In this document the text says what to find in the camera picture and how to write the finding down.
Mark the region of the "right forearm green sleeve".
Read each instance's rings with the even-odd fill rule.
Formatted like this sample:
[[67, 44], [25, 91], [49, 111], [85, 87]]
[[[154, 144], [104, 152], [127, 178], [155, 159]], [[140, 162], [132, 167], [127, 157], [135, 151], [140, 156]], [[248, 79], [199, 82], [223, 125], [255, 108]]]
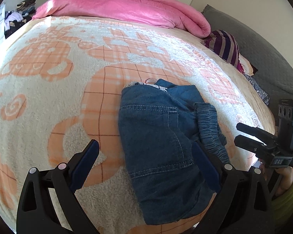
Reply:
[[293, 216], [293, 184], [281, 196], [272, 200], [272, 210], [275, 227], [286, 224]]

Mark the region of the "person's right hand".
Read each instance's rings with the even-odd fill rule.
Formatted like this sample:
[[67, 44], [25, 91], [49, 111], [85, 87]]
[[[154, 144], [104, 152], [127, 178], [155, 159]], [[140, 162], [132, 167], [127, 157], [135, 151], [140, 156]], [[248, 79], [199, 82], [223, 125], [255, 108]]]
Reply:
[[293, 168], [279, 168], [276, 172], [281, 176], [280, 184], [276, 189], [275, 196], [279, 197], [284, 194], [293, 184]]

